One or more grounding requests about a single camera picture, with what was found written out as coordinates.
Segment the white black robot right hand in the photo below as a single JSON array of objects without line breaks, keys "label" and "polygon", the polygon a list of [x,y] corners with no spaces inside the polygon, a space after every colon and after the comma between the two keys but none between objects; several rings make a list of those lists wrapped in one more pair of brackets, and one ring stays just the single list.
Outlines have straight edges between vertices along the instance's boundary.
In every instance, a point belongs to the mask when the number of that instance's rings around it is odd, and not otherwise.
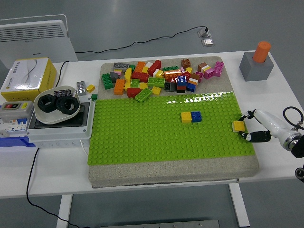
[{"label": "white black robot right hand", "polygon": [[271,137],[279,139],[283,148],[291,151],[296,145],[304,143],[304,136],[296,130],[291,130],[281,119],[270,114],[269,112],[255,109],[248,111],[240,120],[245,118],[255,118],[262,124],[267,131],[258,131],[252,133],[238,132],[244,139],[252,143],[263,143],[270,141]]}]

